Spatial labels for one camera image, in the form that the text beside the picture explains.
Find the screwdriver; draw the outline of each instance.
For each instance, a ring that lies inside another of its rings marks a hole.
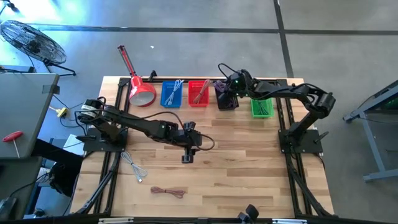
[[[4,137],[4,139],[2,139],[3,142],[9,142],[11,140],[14,141],[15,150],[17,151],[18,158],[20,158],[20,157],[19,157],[17,144],[15,143],[15,139],[19,138],[23,134],[24,133],[22,131],[16,131],[14,133],[7,135],[6,137]]]

